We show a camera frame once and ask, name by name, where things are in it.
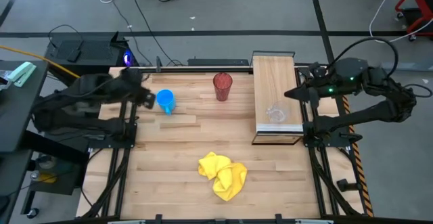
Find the blue light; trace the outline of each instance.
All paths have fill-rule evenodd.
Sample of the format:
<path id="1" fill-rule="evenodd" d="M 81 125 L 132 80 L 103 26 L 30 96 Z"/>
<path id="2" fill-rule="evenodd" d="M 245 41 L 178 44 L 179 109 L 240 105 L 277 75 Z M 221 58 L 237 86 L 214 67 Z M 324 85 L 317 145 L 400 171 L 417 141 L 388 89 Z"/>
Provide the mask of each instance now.
<path id="1" fill-rule="evenodd" d="M 123 63 L 125 64 L 125 66 L 133 65 L 133 55 L 130 50 L 126 50 L 123 54 Z"/>

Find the blue cup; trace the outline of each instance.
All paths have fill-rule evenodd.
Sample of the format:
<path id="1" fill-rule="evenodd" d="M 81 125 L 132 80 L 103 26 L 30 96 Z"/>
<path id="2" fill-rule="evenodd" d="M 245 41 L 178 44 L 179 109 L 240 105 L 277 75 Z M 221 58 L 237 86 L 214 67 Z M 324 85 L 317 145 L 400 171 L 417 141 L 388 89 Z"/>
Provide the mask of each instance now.
<path id="1" fill-rule="evenodd" d="M 160 105 L 161 109 L 165 111 L 167 115 L 171 115 L 171 112 L 176 107 L 175 94 L 169 89 L 163 89 L 156 94 L 156 102 Z"/>

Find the yellow cloth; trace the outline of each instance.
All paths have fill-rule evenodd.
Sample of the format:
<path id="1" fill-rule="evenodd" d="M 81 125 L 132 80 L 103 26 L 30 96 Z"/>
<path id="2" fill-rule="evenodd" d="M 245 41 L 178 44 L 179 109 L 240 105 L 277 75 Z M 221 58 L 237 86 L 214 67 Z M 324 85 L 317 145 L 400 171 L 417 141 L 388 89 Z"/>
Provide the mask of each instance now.
<path id="1" fill-rule="evenodd" d="M 247 169 L 242 163 L 234 162 L 226 156 L 210 152 L 198 160 L 198 173 L 209 180 L 216 177 L 213 190 L 225 201 L 232 199 L 245 184 Z"/>

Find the red plastic cup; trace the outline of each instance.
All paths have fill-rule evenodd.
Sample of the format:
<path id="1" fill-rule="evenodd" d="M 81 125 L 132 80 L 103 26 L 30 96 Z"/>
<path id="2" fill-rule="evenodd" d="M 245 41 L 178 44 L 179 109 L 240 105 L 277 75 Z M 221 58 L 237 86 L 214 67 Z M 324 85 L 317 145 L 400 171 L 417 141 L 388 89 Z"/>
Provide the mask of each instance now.
<path id="1" fill-rule="evenodd" d="M 231 84 L 233 79 L 225 72 L 220 72 L 214 77 L 214 87 L 216 99 L 220 102 L 227 100 L 230 93 Z"/>

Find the gray floor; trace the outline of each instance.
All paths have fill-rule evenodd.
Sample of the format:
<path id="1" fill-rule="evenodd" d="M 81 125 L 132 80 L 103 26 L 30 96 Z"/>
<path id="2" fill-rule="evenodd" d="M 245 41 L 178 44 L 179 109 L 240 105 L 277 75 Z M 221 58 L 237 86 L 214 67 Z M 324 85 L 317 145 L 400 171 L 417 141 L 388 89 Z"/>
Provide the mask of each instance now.
<path id="1" fill-rule="evenodd" d="M 9 0 L 0 0 L 0 11 Z M 369 22 L 382 0 L 320 0 L 328 31 L 367 31 Z M 403 23 L 395 18 L 397 0 L 388 0 L 373 26 L 374 30 L 401 30 Z M 133 0 L 116 0 L 134 31 L 147 31 Z M 311 0 L 138 0 L 152 30 L 312 30 L 319 25 Z M 99 0 L 16 0 L 2 32 L 48 32 L 60 24 L 70 24 L 81 32 L 129 31 L 112 4 Z M 71 32 L 61 28 L 59 32 Z M 334 55 L 361 37 L 330 37 Z M 186 62 L 189 58 L 244 58 L 250 59 L 254 50 L 295 51 L 297 62 L 326 63 L 326 53 L 320 36 L 224 36 L 224 37 L 158 37 L 161 46 L 171 56 Z M 152 61 L 158 55 L 168 60 L 152 38 L 137 37 L 140 49 Z M 0 44 L 43 55 L 47 38 L 0 38 Z M 406 39 L 395 43 L 401 62 L 400 68 L 430 61 L 433 58 L 431 41 Z M 389 47 L 369 42 L 355 47 L 347 56 L 369 60 L 372 66 L 390 66 Z M 0 50 L 1 60 L 32 60 L 16 53 Z M 422 83 L 433 88 L 433 74 L 398 72 L 394 75 L 402 84 Z M 44 93 L 58 88 L 46 81 Z M 359 95 L 351 98 L 352 110 L 360 110 L 379 98 Z M 365 175 L 375 215 L 407 219 L 433 220 L 431 212 L 433 180 L 429 129 L 431 99 L 419 99 L 413 116 L 401 124 L 372 122 L 357 126 L 364 135 L 359 143 Z M 79 192 L 71 196 L 38 194 L 35 206 L 41 214 L 33 220 L 20 216 L 25 196 L 17 203 L 11 223 L 44 223 L 72 219 Z"/>

